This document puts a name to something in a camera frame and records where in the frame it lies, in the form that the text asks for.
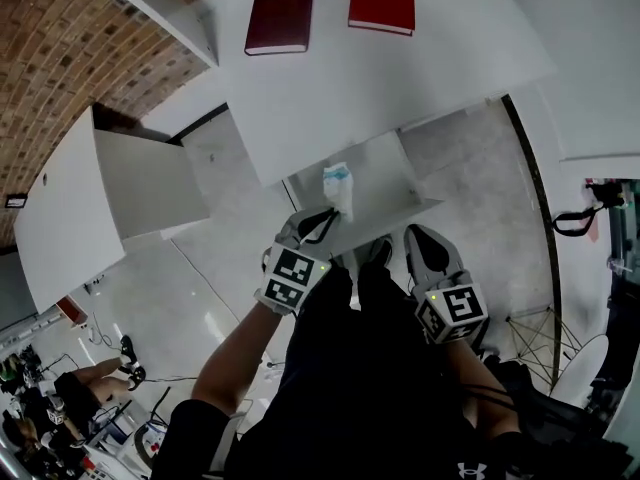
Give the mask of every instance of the bare leg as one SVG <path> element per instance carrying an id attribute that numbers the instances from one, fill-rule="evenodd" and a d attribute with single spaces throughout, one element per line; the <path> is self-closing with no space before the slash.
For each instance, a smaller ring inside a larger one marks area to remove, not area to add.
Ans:
<path id="1" fill-rule="evenodd" d="M 80 384 L 88 386 L 89 384 L 111 375 L 118 368 L 122 366 L 122 359 L 116 357 L 115 359 L 107 359 L 95 366 L 89 368 L 80 368 L 75 372 L 72 372 L 80 381 Z"/>
<path id="2" fill-rule="evenodd" d="M 129 382 L 116 379 L 115 377 L 105 377 L 97 379 L 87 385 L 98 402 L 105 404 L 112 396 L 123 395 L 129 392 Z"/>

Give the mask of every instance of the book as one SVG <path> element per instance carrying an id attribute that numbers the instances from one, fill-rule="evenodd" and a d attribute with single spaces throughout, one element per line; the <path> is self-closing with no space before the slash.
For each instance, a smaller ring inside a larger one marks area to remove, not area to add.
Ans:
<path id="1" fill-rule="evenodd" d="M 415 0 L 351 0 L 349 26 L 412 36 Z"/>
<path id="2" fill-rule="evenodd" d="M 313 0 L 254 0 L 245 53 L 306 52 Z"/>

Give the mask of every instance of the black strap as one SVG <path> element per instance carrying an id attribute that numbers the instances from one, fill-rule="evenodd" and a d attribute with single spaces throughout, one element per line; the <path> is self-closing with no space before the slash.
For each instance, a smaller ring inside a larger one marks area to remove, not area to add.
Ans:
<path id="1" fill-rule="evenodd" d="M 604 206 L 601 206 L 598 209 L 596 209 L 596 208 L 587 208 L 583 212 L 561 213 L 555 219 L 553 219 L 553 222 L 551 224 L 553 226 L 553 229 L 555 229 L 561 235 L 572 236 L 572 237 L 584 236 L 589 232 L 589 229 L 591 228 L 591 225 L 593 224 L 593 221 L 596 218 L 596 213 L 598 213 L 603 208 L 604 208 Z M 562 221 L 562 222 L 580 221 L 582 219 L 587 219 L 587 218 L 589 220 L 587 221 L 587 223 L 582 228 L 578 228 L 578 229 L 560 229 L 558 227 L 558 221 Z"/>

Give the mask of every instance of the white desk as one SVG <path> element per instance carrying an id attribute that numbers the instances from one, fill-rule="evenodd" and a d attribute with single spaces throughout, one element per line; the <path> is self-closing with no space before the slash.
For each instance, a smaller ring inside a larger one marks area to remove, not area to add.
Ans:
<path id="1" fill-rule="evenodd" d="M 512 0 L 416 0 L 410 38 L 348 28 L 349 2 L 314 0 L 309 51 L 263 57 L 244 54 L 253 0 L 196 3 L 214 38 L 229 108 L 265 186 L 553 70 Z"/>
<path id="2" fill-rule="evenodd" d="M 183 148 L 95 130 L 88 108 L 43 167 L 14 225 L 38 312 L 127 250 L 208 217 Z"/>

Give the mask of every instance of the dark red book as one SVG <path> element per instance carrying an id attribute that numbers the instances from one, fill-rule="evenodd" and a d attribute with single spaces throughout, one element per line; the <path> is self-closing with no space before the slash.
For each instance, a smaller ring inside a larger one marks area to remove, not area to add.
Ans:
<path id="1" fill-rule="evenodd" d="M 306 52 L 313 0 L 254 0 L 247 55 Z"/>
<path id="2" fill-rule="evenodd" d="M 415 0 L 351 0 L 349 26 L 412 36 Z"/>

